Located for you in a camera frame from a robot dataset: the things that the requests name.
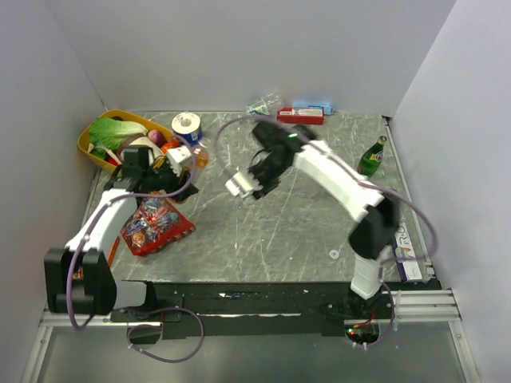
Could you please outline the orange juice bottle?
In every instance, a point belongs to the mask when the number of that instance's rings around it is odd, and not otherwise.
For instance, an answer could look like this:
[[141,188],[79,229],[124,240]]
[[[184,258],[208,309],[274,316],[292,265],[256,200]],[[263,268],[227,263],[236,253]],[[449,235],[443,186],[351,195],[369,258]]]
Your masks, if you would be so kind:
[[209,162],[209,152],[208,150],[211,147],[211,141],[207,138],[202,138],[198,144],[195,146],[193,153],[196,158],[197,167],[202,170],[204,169]]

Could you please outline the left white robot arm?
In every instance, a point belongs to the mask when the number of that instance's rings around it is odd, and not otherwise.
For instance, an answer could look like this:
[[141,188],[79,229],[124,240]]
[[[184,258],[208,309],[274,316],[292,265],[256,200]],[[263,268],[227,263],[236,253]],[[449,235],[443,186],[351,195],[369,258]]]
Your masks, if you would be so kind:
[[142,145],[127,148],[124,162],[114,170],[85,225],[63,248],[47,252],[44,270],[50,312],[93,317],[126,309],[141,321],[156,315],[152,283],[116,280],[107,255],[144,198],[163,191],[167,197],[185,199],[198,189],[192,176],[178,176],[168,160],[154,168],[149,153]]

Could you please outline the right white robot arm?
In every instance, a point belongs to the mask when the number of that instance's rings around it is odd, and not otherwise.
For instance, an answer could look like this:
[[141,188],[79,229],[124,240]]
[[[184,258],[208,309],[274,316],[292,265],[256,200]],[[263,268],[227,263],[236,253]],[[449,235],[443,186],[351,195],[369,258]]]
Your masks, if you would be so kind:
[[351,313],[366,318],[377,308],[375,295],[382,285],[380,261],[399,226],[399,203],[380,191],[336,156],[304,125],[293,128],[258,120],[252,135],[267,157],[248,168],[250,194],[261,199],[279,185],[293,167],[329,192],[354,220],[348,243],[355,252],[355,271],[349,298]]

